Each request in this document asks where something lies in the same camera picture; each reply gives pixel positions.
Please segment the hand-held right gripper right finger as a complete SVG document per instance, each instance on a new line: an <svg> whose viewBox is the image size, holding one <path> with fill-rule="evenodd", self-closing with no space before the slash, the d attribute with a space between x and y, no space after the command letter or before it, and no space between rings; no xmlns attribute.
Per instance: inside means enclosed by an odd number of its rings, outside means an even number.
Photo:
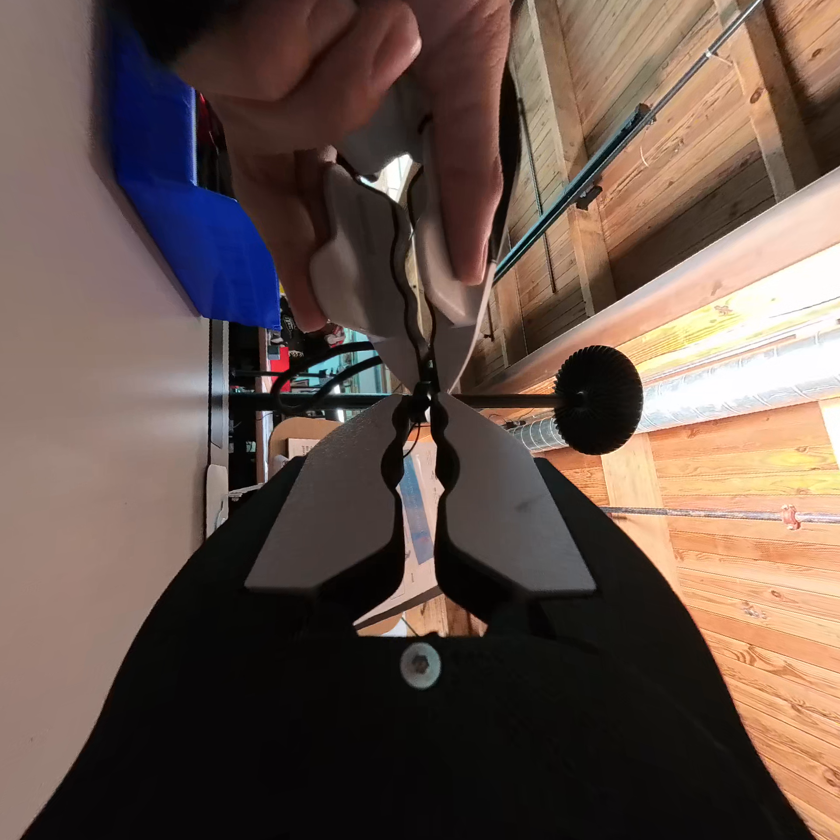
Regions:
<svg viewBox="0 0 840 840"><path fill-rule="evenodd" d="M434 397L434 567L453 602L489 623L514 605L593 595L596 583L536 460L445 392Z"/></svg>

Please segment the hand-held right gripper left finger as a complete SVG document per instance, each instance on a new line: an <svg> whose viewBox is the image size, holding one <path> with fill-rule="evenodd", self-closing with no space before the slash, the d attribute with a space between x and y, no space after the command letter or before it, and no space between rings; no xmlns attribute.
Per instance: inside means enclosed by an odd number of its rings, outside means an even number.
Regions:
<svg viewBox="0 0 840 840"><path fill-rule="evenodd" d="M403 581L406 398L332 430L302 461L245 587L337 607L356 621Z"/></svg>

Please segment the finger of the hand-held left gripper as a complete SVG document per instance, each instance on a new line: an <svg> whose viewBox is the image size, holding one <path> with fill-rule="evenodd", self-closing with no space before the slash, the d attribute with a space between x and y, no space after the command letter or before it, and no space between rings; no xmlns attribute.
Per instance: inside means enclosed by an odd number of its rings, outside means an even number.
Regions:
<svg viewBox="0 0 840 840"><path fill-rule="evenodd" d="M439 390L451 393L469 361L487 312L508 226L509 164L502 166L502 196L490 231L482 283L468 286L456 277L448 253L433 160L433 134L430 124L420 129L423 164L408 187L407 209L414 232L418 279L433 320L429 353L434 358Z"/></svg>
<svg viewBox="0 0 840 840"><path fill-rule="evenodd" d="M331 322L363 333L409 391L421 381L427 342L406 276L412 227L388 195L333 164L323 180L330 237L312 256L314 296Z"/></svg>

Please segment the white desk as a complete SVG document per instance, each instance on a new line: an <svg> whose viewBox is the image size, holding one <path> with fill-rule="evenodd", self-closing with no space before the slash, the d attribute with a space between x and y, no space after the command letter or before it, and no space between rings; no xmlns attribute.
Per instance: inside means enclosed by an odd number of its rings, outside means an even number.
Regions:
<svg viewBox="0 0 840 840"><path fill-rule="evenodd" d="M99 2L2 2L2 838L203 539L210 326L112 178Z"/></svg>

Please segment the person's left hand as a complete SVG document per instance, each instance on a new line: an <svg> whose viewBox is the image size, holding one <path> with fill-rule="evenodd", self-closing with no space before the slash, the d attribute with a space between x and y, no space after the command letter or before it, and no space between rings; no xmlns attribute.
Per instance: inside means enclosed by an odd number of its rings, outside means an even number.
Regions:
<svg viewBox="0 0 840 840"><path fill-rule="evenodd" d="M176 62L223 124L234 192L303 331L327 321L308 274L329 233L322 176L407 69L432 114L455 277L482 283L503 184L510 15L496 1L249 2Z"/></svg>

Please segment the black stand pole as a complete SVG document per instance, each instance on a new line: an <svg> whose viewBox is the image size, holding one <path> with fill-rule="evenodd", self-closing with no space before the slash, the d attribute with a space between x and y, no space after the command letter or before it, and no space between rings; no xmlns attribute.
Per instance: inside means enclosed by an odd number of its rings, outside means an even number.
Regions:
<svg viewBox="0 0 840 840"><path fill-rule="evenodd" d="M282 412L289 415L317 410L321 407L342 410L364 410L388 395L329 393L321 397L314 394L273 395L256 392L231 392L228 406L231 409L250 411ZM457 394L455 399L475 409L551 408L561 406L563 401L555 394Z"/></svg>

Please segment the black ribbed ball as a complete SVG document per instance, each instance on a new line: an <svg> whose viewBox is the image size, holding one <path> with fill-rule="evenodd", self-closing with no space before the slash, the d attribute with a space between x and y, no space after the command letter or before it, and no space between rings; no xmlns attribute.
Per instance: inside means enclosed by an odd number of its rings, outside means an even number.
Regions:
<svg viewBox="0 0 840 840"><path fill-rule="evenodd" d="M554 422L563 441L591 456L611 454L635 435L644 388L619 350L592 345L574 352L554 380Z"/></svg>

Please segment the blue plastic bin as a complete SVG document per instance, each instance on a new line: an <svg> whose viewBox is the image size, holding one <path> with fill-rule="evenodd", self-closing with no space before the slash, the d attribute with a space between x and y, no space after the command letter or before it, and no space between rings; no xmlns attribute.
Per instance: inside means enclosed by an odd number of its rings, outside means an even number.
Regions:
<svg viewBox="0 0 840 840"><path fill-rule="evenodd" d="M268 249L234 198L198 184L196 105L194 89L111 17L107 135L116 182L200 315L278 329Z"/></svg>

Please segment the thin metal rod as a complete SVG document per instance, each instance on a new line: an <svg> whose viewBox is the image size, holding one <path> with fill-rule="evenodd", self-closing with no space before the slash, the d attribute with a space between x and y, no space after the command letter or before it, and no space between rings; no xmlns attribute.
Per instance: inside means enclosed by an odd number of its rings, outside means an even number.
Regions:
<svg viewBox="0 0 840 840"><path fill-rule="evenodd" d="M670 104L675 97L688 85L688 83L700 72L700 70L713 60L718 60L720 50L739 32L740 29L746 25L750 17L758 11L763 5L763 1L751 1L741 12L738 12L736 17L726 24L721 34L705 49L701 56L699 56L688 70L677 80L677 82L667 90L662 98L650 107L644 114L643 122L645 124L652 123L657 116Z"/></svg>
<svg viewBox="0 0 840 840"><path fill-rule="evenodd" d="M789 530L798 530L806 524L838 526L839 515L833 513L798 511L792 505L784 505L777 511L736 511L720 508L665 508L665 507L600 507L611 517L662 517L692 518L722 521L777 522Z"/></svg>

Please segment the black ceiling rail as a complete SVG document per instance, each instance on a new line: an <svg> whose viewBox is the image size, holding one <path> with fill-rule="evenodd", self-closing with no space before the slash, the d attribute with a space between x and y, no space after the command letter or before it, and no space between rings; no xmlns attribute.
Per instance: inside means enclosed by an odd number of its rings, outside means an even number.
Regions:
<svg viewBox="0 0 840 840"><path fill-rule="evenodd" d="M524 255L530 251L550 229L550 227L565 214L572 206L583 202L583 209L592 203L590 195L595 183L606 167L646 128L656 121L661 108L659 105L648 106L639 103L631 115L620 128L603 144L603 146L588 160L581 172L576 175L564 188L556 200L545 209L526 234L512 247L511 251L501 258L493 284L496 285Z"/></svg>

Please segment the silver ventilation duct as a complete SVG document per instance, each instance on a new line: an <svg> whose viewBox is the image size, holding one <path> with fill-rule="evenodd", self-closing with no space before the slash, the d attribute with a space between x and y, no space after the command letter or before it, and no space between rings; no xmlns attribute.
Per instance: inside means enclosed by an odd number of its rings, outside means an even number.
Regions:
<svg viewBox="0 0 840 840"><path fill-rule="evenodd" d="M636 431L653 433L818 403L838 394L839 327L832 323L646 385Z"/></svg>

